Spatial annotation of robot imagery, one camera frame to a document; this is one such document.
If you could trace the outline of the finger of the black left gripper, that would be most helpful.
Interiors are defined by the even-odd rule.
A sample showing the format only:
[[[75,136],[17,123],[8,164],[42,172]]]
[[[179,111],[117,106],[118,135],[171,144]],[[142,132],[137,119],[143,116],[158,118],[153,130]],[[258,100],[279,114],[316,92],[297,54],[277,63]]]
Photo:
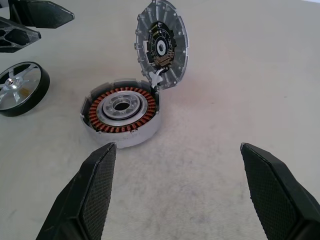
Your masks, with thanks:
[[[40,32],[0,17],[0,53],[15,53],[41,38]]]
[[[66,8],[49,0],[8,0],[10,20],[41,29],[56,29],[75,19]]]

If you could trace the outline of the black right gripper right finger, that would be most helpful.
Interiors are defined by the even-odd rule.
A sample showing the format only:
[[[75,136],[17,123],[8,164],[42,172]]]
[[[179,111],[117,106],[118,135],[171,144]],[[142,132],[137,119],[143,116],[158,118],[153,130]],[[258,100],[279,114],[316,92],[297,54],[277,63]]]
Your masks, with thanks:
[[[320,203],[270,152],[240,146],[250,199],[268,240],[320,240]]]

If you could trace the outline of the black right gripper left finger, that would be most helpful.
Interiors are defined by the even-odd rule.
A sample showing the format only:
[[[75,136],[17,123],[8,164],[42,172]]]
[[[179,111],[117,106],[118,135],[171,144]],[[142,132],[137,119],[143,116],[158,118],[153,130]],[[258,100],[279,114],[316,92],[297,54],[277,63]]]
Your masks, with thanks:
[[[117,145],[93,151],[55,199],[35,240],[101,240],[111,200]]]

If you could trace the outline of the black silver rotor disc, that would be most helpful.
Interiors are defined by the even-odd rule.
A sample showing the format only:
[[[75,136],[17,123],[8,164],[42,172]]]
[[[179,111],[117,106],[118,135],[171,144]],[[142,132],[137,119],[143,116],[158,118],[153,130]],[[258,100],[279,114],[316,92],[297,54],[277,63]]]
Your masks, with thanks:
[[[32,110],[50,86],[48,72],[38,63],[17,63],[0,74],[0,115],[17,117]]]

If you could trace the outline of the silver motor housing copper windings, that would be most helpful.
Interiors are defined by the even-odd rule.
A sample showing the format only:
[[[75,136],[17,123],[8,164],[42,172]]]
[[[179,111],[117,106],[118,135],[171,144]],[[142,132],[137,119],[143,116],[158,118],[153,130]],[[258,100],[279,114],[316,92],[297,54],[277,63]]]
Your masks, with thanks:
[[[84,98],[80,119],[100,145],[115,143],[119,149],[139,145],[160,128],[160,91],[134,78],[104,83]]]

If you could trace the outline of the round circuit board cover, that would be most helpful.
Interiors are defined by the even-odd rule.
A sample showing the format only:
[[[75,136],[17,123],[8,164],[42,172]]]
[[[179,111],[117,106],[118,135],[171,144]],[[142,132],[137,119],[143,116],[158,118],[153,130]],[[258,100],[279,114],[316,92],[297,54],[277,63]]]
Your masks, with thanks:
[[[175,87],[186,72],[189,38],[182,17],[167,0],[151,0],[137,16],[134,49],[153,88]]]

